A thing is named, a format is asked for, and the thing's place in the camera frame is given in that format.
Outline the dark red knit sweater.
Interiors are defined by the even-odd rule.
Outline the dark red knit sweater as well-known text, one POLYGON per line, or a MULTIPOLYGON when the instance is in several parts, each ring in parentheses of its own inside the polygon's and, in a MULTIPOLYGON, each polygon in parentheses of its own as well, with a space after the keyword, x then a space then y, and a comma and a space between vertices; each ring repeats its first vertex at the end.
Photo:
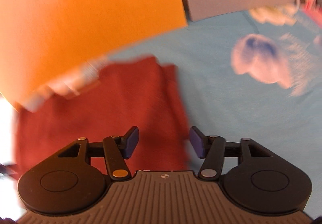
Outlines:
POLYGON ((21 109, 15 163, 24 174, 79 137, 100 142, 132 126, 139 128, 139 142, 127 162, 131 172, 187 169, 188 120, 175 65, 155 57, 114 63, 78 96, 53 95, 35 112, 21 109))

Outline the blue floral bed sheet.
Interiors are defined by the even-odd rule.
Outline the blue floral bed sheet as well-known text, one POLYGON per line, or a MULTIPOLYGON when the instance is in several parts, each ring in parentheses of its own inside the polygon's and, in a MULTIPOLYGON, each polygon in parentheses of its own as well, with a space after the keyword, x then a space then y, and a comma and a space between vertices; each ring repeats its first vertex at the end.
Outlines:
MULTIPOLYGON (((321 27, 308 15, 241 11, 192 22, 105 57, 100 72, 147 57, 176 66, 188 129, 272 150, 309 176, 305 210, 321 214, 321 27)), ((187 169, 198 171, 188 138, 185 150, 187 169)))

